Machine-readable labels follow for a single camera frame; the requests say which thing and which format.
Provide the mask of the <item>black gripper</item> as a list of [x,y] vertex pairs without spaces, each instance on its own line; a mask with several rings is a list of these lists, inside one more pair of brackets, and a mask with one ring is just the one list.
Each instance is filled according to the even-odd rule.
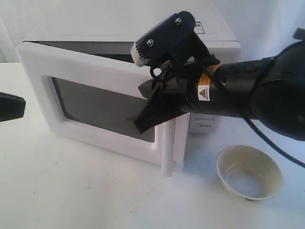
[[160,76],[139,85],[147,101],[127,120],[144,133],[187,113],[188,105],[221,105],[222,94],[209,77],[220,66],[219,62],[187,62],[182,73],[169,64],[162,67]]

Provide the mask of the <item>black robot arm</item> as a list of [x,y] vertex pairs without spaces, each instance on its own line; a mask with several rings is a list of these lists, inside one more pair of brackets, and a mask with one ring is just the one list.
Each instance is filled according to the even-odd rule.
[[305,37],[275,57],[222,64],[209,53],[192,27],[162,25],[151,29],[132,48],[133,62],[148,65],[151,78],[138,85],[146,99],[128,121],[136,132],[187,112],[239,117],[266,142],[252,122],[273,131],[305,138]]

